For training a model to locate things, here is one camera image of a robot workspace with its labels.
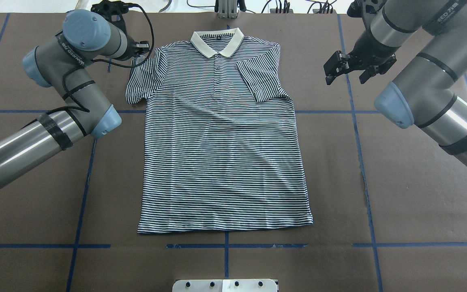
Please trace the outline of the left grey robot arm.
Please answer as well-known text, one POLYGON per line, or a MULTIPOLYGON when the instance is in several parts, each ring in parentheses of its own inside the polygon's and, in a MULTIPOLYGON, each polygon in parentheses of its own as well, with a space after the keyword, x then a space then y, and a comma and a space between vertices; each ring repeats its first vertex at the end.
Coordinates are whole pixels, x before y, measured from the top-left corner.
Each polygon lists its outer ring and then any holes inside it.
POLYGON ((122 122, 115 107, 87 72, 98 56, 127 60, 137 44, 123 21, 124 2, 104 0, 88 11, 19 13, 8 39, 0 38, 0 110, 15 105, 45 111, 0 141, 0 189, 88 135, 98 139, 122 122))

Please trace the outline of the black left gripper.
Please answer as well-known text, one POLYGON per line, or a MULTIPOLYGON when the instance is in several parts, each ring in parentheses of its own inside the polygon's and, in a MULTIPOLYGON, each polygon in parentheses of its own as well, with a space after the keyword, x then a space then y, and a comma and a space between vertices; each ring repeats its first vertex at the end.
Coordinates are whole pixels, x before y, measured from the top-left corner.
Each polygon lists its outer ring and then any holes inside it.
POLYGON ((123 14, 128 13, 130 3, 123 1, 102 0, 91 6, 91 12, 101 15, 105 20, 126 33, 126 23, 123 14))

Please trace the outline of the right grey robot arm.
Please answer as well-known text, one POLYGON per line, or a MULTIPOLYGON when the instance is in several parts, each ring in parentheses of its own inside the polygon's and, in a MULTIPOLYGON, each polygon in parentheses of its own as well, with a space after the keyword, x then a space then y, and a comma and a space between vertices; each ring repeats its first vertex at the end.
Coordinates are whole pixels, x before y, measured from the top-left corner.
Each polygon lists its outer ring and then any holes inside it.
POLYGON ((352 71, 362 71, 362 84, 385 74, 396 62, 395 52, 425 30, 431 41, 374 106, 400 128, 417 126, 467 166, 467 102, 450 90, 467 72, 467 0, 355 0, 347 14, 361 18, 365 31, 351 52, 336 51, 326 61, 327 85, 352 71))

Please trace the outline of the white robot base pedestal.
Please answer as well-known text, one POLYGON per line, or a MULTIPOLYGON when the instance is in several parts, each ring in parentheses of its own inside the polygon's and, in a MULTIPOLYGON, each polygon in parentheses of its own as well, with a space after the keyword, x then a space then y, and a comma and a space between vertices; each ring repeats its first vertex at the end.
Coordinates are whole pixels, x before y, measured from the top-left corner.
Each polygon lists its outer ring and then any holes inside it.
POLYGON ((274 279, 182 279, 172 287, 173 292, 278 292, 274 279))

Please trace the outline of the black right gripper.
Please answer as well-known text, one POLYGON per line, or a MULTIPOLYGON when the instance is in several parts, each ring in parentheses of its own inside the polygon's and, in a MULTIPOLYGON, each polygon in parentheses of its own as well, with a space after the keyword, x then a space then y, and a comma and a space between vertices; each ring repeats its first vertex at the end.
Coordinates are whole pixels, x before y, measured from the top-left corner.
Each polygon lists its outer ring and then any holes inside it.
POLYGON ((368 44, 356 44, 349 55, 335 51, 323 65, 326 85, 330 86, 337 77, 350 73, 351 66, 356 70, 364 70, 359 81, 360 84, 365 84, 369 78, 386 74, 396 61, 396 55, 391 50, 382 50, 368 44))

